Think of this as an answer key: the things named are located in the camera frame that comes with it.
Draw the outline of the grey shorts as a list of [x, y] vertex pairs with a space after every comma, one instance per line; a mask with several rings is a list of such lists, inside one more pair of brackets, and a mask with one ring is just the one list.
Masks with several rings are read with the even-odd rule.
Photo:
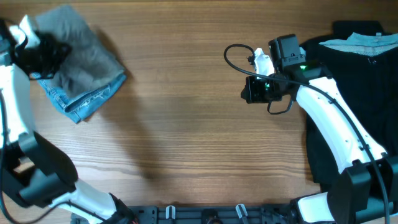
[[50, 87], [59, 87], [72, 98], [105, 86], [124, 73], [124, 67], [71, 6], [41, 13], [35, 21], [39, 32], [49, 33], [72, 48], [54, 78], [48, 81]]

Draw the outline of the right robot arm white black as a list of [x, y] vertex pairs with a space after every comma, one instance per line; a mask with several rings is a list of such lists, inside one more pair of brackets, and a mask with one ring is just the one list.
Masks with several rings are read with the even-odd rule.
[[247, 103], [270, 105], [289, 95], [315, 123], [338, 175], [331, 188], [292, 201], [289, 223], [364, 223], [397, 215], [397, 158], [389, 156], [344, 101], [326, 66], [296, 58], [273, 63], [249, 57], [241, 93]]

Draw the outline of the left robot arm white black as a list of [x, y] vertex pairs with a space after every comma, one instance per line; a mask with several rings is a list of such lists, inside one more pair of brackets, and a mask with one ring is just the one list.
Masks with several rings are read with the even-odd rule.
[[68, 210], [88, 223], [139, 223], [120, 199], [79, 179], [72, 160], [35, 130], [30, 82], [52, 79], [71, 49], [32, 30], [27, 19], [1, 19], [1, 195], [23, 208]]

